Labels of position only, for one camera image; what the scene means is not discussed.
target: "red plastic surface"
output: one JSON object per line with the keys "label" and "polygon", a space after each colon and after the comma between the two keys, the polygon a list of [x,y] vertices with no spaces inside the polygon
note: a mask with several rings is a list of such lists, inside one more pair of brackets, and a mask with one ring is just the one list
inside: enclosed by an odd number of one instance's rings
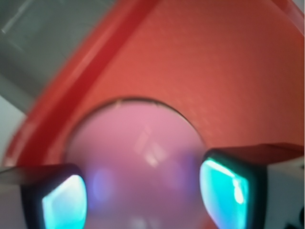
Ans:
{"label": "red plastic surface", "polygon": [[87,113],[129,96],[175,108],[208,147],[303,145],[304,15],[274,2],[120,1],[37,102],[4,164],[60,163]]}

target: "white surface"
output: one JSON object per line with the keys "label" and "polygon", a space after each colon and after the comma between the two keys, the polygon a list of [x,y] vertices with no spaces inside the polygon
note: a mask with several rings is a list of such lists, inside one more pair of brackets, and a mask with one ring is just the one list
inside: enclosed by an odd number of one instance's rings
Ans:
{"label": "white surface", "polygon": [[25,114],[0,96],[0,161]]}
{"label": "white surface", "polygon": [[304,157],[269,165],[266,229],[285,228],[289,223],[304,228],[299,222],[304,207]]}

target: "glowing lens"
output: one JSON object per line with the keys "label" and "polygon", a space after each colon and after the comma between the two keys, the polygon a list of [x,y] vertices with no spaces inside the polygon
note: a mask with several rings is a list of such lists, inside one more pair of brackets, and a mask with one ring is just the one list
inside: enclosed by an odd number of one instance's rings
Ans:
{"label": "glowing lens", "polygon": [[208,158],[200,168],[200,189],[218,228],[246,227],[249,184],[244,177]]}
{"label": "glowing lens", "polygon": [[87,193],[83,179],[72,175],[42,199],[46,229],[83,228],[87,215]]}

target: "glowing cyan light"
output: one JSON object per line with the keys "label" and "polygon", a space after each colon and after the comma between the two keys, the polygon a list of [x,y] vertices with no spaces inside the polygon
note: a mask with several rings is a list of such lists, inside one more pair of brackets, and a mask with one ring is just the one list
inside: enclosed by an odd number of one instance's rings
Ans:
{"label": "glowing cyan light", "polygon": [[46,229],[82,229],[87,216],[85,182],[72,175],[42,199]]}
{"label": "glowing cyan light", "polygon": [[244,177],[208,158],[200,168],[200,189],[218,228],[246,227],[249,183]]}

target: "pink circular surface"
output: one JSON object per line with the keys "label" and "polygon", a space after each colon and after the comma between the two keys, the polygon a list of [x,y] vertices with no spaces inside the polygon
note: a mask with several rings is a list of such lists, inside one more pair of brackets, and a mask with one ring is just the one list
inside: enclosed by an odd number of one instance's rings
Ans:
{"label": "pink circular surface", "polygon": [[124,101],[76,129],[66,161],[83,171],[87,228],[198,228],[205,147],[181,115],[162,104]]}

